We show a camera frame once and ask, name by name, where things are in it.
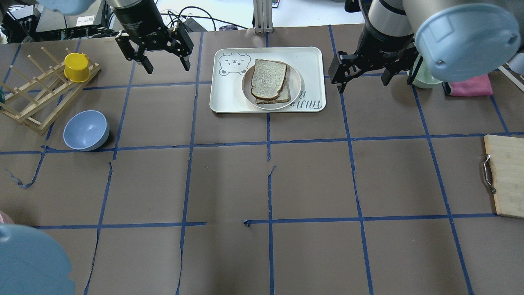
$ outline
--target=table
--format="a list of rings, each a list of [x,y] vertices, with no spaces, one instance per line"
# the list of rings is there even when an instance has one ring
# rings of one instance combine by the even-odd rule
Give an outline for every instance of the table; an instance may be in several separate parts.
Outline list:
[[[76,294],[520,293],[524,222],[494,214],[480,171],[484,134],[524,135],[524,94],[501,72],[491,97],[372,72],[343,95],[325,76],[319,113],[210,110],[217,50],[316,46],[327,75],[361,30],[191,33],[191,70],[150,52],[152,75],[113,38],[46,42],[102,71],[44,136],[0,116],[0,167],[34,181],[2,169],[0,209],[64,247]],[[0,47],[8,85],[9,65],[37,70],[24,56],[48,62],[40,46]],[[71,151],[63,127],[87,109],[110,138]]]

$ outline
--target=blue tape grid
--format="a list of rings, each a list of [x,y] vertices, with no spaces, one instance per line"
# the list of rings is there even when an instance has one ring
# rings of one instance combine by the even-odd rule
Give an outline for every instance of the blue tape grid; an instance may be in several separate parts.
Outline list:
[[[329,35],[331,38],[331,46],[333,48],[333,55],[336,55],[336,47],[335,47],[335,39],[333,37],[333,30],[331,28],[331,25],[328,26],[329,29]],[[364,252],[364,264],[366,266],[366,276],[367,276],[367,285],[369,289],[369,294],[373,295],[373,281],[371,278],[371,269],[369,267],[369,256],[367,252],[367,242],[366,242],[366,231],[364,228],[364,219],[362,218],[362,208],[360,206],[360,201],[358,199],[358,188],[355,178],[356,168],[355,168],[355,160],[353,157],[353,145],[351,140],[351,134],[350,134],[350,128],[347,124],[347,113],[346,113],[346,104],[344,101],[344,95],[340,93],[340,102],[342,104],[342,116],[344,118],[344,127],[346,129],[346,140],[347,140],[347,147],[349,149],[349,156],[350,156],[350,163],[351,163],[351,177],[353,180],[353,188],[355,190],[355,202],[357,205],[357,212],[358,212],[358,218],[361,224],[361,239],[362,239],[362,250]]]
[[[422,105],[420,104],[419,96],[417,94],[417,90],[415,89],[415,86],[411,86],[411,88],[413,89],[413,94],[415,95],[415,101],[417,102],[417,107],[420,113],[420,119],[422,120],[422,125],[424,126],[424,132],[427,136],[428,146],[431,152],[431,157],[433,158],[433,165],[435,166],[436,175],[439,180],[442,198],[446,206],[447,216],[448,216],[448,219],[450,221],[450,226],[451,226],[451,232],[453,233],[453,239],[455,240],[455,246],[457,248],[458,259],[460,260],[460,264],[462,267],[462,273],[464,274],[464,279],[466,280],[467,290],[469,294],[473,294],[473,288],[471,287],[470,276],[467,273],[466,263],[464,262],[464,257],[462,255],[462,249],[460,247],[459,236],[456,232],[455,223],[453,221],[453,215],[451,214],[451,208],[450,208],[449,202],[447,201],[447,195],[446,195],[446,190],[444,188],[444,182],[442,181],[442,175],[440,174],[439,164],[436,160],[435,150],[433,149],[433,143],[431,142],[431,137],[429,136],[428,126],[424,118],[424,112],[422,111]]]
[[[196,68],[196,82],[195,82],[195,99],[193,102],[193,121],[191,123],[191,141],[189,146],[189,160],[188,160],[188,173],[185,179],[185,196],[184,196],[184,211],[182,214],[182,222],[186,223],[188,218],[188,199],[189,199],[189,185],[191,180],[191,167],[193,163],[193,146],[195,139],[195,125],[197,122],[197,106],[198,106],[198,93],[199,93],[199,82],[200,82],[200,62],[202,61],[202,44],[204,42],[204,32],[200,33],[200,45],[198,52],[198,65]],[[180,274],[178,278],[177,292],[176,295],[180,295],[180,281],[182,280],[182,269],[183,269],[183,256],[184,256],[184,239],[185,239],[185,224],[182,225],[182,231],[180,234]]]
[[[335,53],[336,49],[335,49],[335,42],[334,42],[334,37],[333,37],[333,32],[332,32],[331,25],[328,26],[328,28],[329,28],[329,32],[330,32],[330,38],[331,38],[331,43],[332,43],[332,47],[333,47],[333,53]],[[485,133],[479,133],[479,134],[438,134],[438,135],[430,135],[429,131],[428,131],[428,128],[427,128],[426,121],[424,119],[422,106],[421,106],[420,101],[418,99],[418,95],[417,95],[416,89],[413,87],[413,94],[414,94],[415,100],[417,102],[417,106],[418,106],[418,109],[419,109],[421,120],[422,120],[422,123],[423,123],[423,126],[424,126],[425,135],[375,136],[375,137],[352,138],[351,134],[350,134],[350,129],[349,129],[349,126],[348,126],[348,123],[347,123],[347,116],[346,116],[346,112],[345,112],[344,96],[343,96],[343,94],[341,94],[340,98],[341,98],[341,104],[342,104],[344,126],[346,128],[346,138],[313,139],[313,140],[292,140],[292,141],[272,141],[271,137],[270,137],[270,115],[268,113],[267,117],[266,117],[267,118],[266,119],[267,120],[267,141],[264,141],[264,142],[232,142],[232,143],[194,144],[195,121],[196,121],[197,101],[198,101],[198,86],[199,85],[204,85],[204,84],[211,84],[210,81],[199,81],[199,79],[200,79],[200,62],[201,62],[201,55],[202,55],[202,53],[201,53],[202,52],[202,44],[203,44],[203,33],[201,33],[201,36],[200,36],[200,50],[199,50],[199,60],[198,60],[198,64],[199,65],[197,67],[196,82],[131,85],[131,82],[133,80],[133,75],[134,75],[134,69],[135,69],[135,66],[136,66],[136,63],[134,62],[133,66],[132,66],[132,70],[131,70],[131,74],[130,74],[128,85],[125,85],[125,86],[105,86],[105,87],[87,87],[87,88],[84,88],[85,90],[115,89],[115,88],[126,88],[127,89],[125,103],[124,103],[122,116],[121,116],[121,120],[120,120],[120,124],[119,124],[118,135],[117,135],[117,140],[116,140],[116,143],[115,143],[115,147],[114,148],[110,148],[110,149],[101,149],[101,150],[97,150],[97,151],[94,151],[94,152],[108,152],[108,151],[109,152],[113,152],[114,153],[114,159],[116,159],[117,152],[118,151],[122,151],[122,150],[149,150],[149,149],[176,149],[176,148],[189,148],[190,149],[189,160],[188,160],[188,172],[187,172],[186,187],[185,187],[185,197],[184,197],[183,221],[181,223],[102,224],[103,215],[104,215],[104,211],[105,211],[105,204],[106,204],[106,201],[107,201],[107,194],[108,194],[108,190],[109,190],[110,183],[111,183],[112,168],[111,168],[111,164],[110,164],[110,171],[109,171],[109,175],[108,175],[106,191],[104,193],[103,205],[102,205],[100,219],[99,219],[99,223],[98,224],[96,224],[96,225],[37,226],[36,228],[39,228],[39,229],[84,229],[84,228],[95,229],[96,228],[97,229],[97,240],[96,240],[96,246],[95,246],[95,253],[96,253],[96,248],[97,248],[99,237],[100,237],[100,230],[102,228],[137,228],[137,227],[176,227],[176,226],[180,226],[181,229],[182,229],[182,234],[181,234],[181,237],[180,237],[180,251],[181,251],[181,254],[183,254],[185,228],[187,226],[204,226],[206,224],[205,222],[187,222],[187,206],[188,206],[189,185],[190,185],[190,178],[191,178],[191,163],[192,163],[193,148],[195,148],[195,147],[196,148],[208,147],[208,146],[267,145],[267,147],[268,147],[268,160],[270,160],[270,157],[271,157],[271,145],[272,144],[313,143],[313,142],[342,142],[342,141],[345,141],[345,142],[348,143],[349,157],[350,157],[350,162],[351,162],[351,167],[352,167],[352,178],[353,178],[353,183],[354,183],[354,188],[355,188],[355,196],[356,196],[356,202],[357,202],[358,217],[273,219],[272,218],[272,203],[271,203],[271,174],[269,174],[268,175],[268,208],[269,208],[268,219],[245,220],[244,221],[244,223],[246,225],[248,225],[248,226],[250,224],[268,224],[269,225],[269,264],[270,264],[270,292],[271,292],[271,295],[273,295],[275,293],[275,290],[274,290],[274,279],[275,278],[274,278],[274,268],[273,268],[274,260],[273,260],[273,244],[272,244],[272,242],[273,242],[273,240],[272,240],[272,225],[273,224],[281,224],[281,223],[317,223],[317,222],[359,222],[361,224],[361,237],[362,237],[362,244],[363,244],[363,251],[364,251],[364,258],[365,258],[366,274],[367,274],[367,279],[368,279],[369,293],[373,294],[373,284],[372,284],[371,270],[369,268],[369,260],[368,260],[367,245],[366,245],[366,239],[365,239],[364,222],[365,221],[382,221],[382,220],[420,220],[420,219],[448,219],[450,221],[450,226],[452,228],[453,237],[454,237],[455,244],[456,244],[456,247],[457,247],[457,252],[458,252],[458,255],[459,255],[460,262],[461,262],[461,267],[463,269],[464,278],[466,280],[467,288],[468,288],[469,293],[473,294],[473,290],[472,290],[471,283],[470,283],[470,280],[469,280],[469,277],[468,277],[466,265],[465,265],[465,262],[464,262],[464,259],[463,259],[463,256],[462,256],[462,251],[461,251],[461,248],[460,248],[459,237],[458,237],[458,235],[456,233],[456,229],[455,229],[455,226],[454,226],[454,223],[453,223],[453,219],[455,219],[455,218],[495,217],[497,215],[493,214],[493,213],[479,213],[479,214],[452,214],[451,213],[451,209],[450,209],[450,206],[449,206],[448,201],[447,201],[447,195],[445,193],[444,184],[443,184],[443,181],[442,181],[442,177],[441,177],[441,174],[440,174],[440,169],[438,167],[438,162],[437,162],[437,159],[436,159],[435,152],[433,150],[433,146],[432,146],[431,140],[434,139],[434,138],[479,137],[479,136],[486,135]],[[76,47],[75,51],[78,51],[79,47],[80,47],[80,41],[77,43],[77,47]],[[269,47],[269,35],[268,34],[266,34],[266,47]],[[15,63],[16,58],[17,58],[17,56],[18,56],[18,54],[20,52],[20,49],[21,49],[21,46],[19,45],[18,48],[17,48],[17,51],[16,51],[16,53],[15,53],[15,55],[13,57],[13,61],[11,62],[11,65],[13,65]],[[6,74],[5,78],[4,78],[4,82],[6,82],[6,80],[8,79],[9,74],[10,74],[10,69],[8,69],[8,71],[7,71],[7,74]],[[362,76],[363,77],[375,77],[375,76],[380,76],[380,75],[381,74],[379,74],[379,73],[366,73],[366,74],[363,74]],[[127,146],[127,147],[119,147],[118,146],[118,141],[119,141],[119,137],[120,137],[120,134],[121,134],[121,131],[122,131],[122,125],[123,125],[123,122],[124,122],[125,110],[126,110],[126,106],[127,106],[127,100],[128,100],[130,89],[131,88],[136,88],[136,87],[156,87],[156,86],[176,86],[176,85],[195,85],[195,88],[196,88],[196,96],[195,96],[194,105],[193,105],[193,122],[192,122],[192,131],[191,131],[191,144],[189,144],[189,145],[187,145],[187,144],[186,145],[175,145],[175,146],[164,145],[164,146]],[[496,113],[497,113],[497,115],[498,115],[498,117],[500,119],[500,122],[501,122],[501,124],[502,124],[502,126],[504,128],[504,132],[503,133],[501,132],[501,133],[490,133],[490,134],[505,135],[505,136],[524,135],[524,132],[509,132],[509,130],[508,130],[508,128],[507,128],[507,126],[506,126],[506,124],[504,122],[503,116],[502,116],[502,114],[501,114],[501,112],[500,112],[500,110],[498,108],[498,105],[496,103],[495,98],[493,96],[491,96],[490,99],[491,99],[491,102],[492,102],[492,104],[493,104],[493,106],[495,108],[495,111],[496,111]],[[357,190],[357,185],[356,185],[356,182],[355,182],[356,169],[355,169],[355,164],[354,164],[354,159],[353,159],[352,142],[353,141],[368,141],[368,140],[404,140],[404,139],[427,139],[428,145],[430,147],[431,155],[432,155],[432,158],[433,158],[435,171],[437,172],[437,176],[438,176],[438,179],[439,179],[439,184],[440,184],[440,187],[441,187],[441,192],[442,192],[443,200],[444,200],[444,203],[445,203],[445,206],[446,206],[447,214],[445,214],[445,215],[420,215],[420,216],[376,216],[376,217],[372,216],[372,217],[364,217],[362,215],[362,210],[361,210],[361,207],[360,207],[360,204],[359,204],[359,201],[358,201],[358,190]],[[33,179],[33,182],[34,182],[34,180],[36,179],[36,177],[38,175],[39,168],[41,166],[41,163],[42,163],[43,158],[44,158],[46,153],[74,153],[74,152],[79,152],[79,151],[75,151],[75,150],[56,150],[56,149],[52,149],[52,148],[47,147],[47,146],[43,146],[43,148],[44,148],[43,151],[6,151],[6,152],[0,152],[0,155],[41,154],[42,157],[40,159],[38,168],[37,168],[37,170],[35,172],[35,177]],[[87,292],[89,290],[89,282],[90,282],[90,280],[91,280],[91,275],[90,275],[89,281],[88,281],[88,283],[86,285],[86,289],[84,290],[84,294],[87,294]],[[178,283],[176,294],[179,295],[179,293],[180,293],[180,278],[179,278],[179,283]]]

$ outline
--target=pink cloth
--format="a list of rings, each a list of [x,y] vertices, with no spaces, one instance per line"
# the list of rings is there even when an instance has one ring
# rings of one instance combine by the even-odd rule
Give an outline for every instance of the pink cloth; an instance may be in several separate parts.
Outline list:
[[[7,214],[5,214],[2,211],[0,211],[0,224],[1,223],[14,224],[13,220]]]
[[[446,83],[445,92],[451,96],[490,96],[493,94],[488,75],[473,77],[462,82]]]

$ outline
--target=light blue bowl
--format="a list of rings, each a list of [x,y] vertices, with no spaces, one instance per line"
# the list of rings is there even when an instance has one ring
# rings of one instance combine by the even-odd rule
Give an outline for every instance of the light blue bowl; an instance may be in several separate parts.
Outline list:
[[[79,151],[98,149],[109,136],[109,125],[102,113],[83,111],[69,120],[64,128],[64,142]]]

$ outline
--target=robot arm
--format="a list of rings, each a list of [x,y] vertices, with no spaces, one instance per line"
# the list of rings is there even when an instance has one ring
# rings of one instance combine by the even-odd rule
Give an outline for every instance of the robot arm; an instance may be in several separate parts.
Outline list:
[[[153,66],[145,51],[165,50],[178,56],[184,69],[189,71],[193,41],[184,24],[166,27],[153,0],[107,0],[107,3],[125,29],[118,33],[116,42],[127,60],[136,60],[151,74]],[[138,50],[130,41],[138,45]]]
[[[370,70],[385,68],[382,82],[387,85],[393,75],[411,69],[419,53],[435,78],[453,82],[494,70],[522,50],[522,1],[361,0],[360,4],[365,25],[357,49],[352,55],[337,52],[329,68],[331,83],[340,93],[347,82]],[[346,10],[355,7],[354,1],[346,0]]]

